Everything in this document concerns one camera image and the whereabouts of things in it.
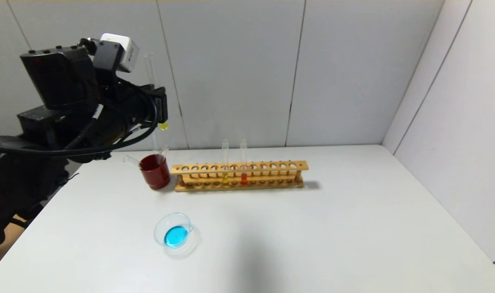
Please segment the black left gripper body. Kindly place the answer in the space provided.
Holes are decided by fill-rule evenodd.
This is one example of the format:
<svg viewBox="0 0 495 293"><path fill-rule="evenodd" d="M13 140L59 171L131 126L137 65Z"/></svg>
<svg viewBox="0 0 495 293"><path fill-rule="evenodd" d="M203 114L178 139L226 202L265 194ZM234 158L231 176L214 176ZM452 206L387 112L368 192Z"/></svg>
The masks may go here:
<svg viewBox="0 0 495 293"><path fill-rule="evenodd" d="M158 123L168 120L165 87L151 89L150 85L139 86L142 93L124 84L118 85L118 125L120 131L130 131L135 125L150 126L155 118L153 105L158 109Z"/></svg>

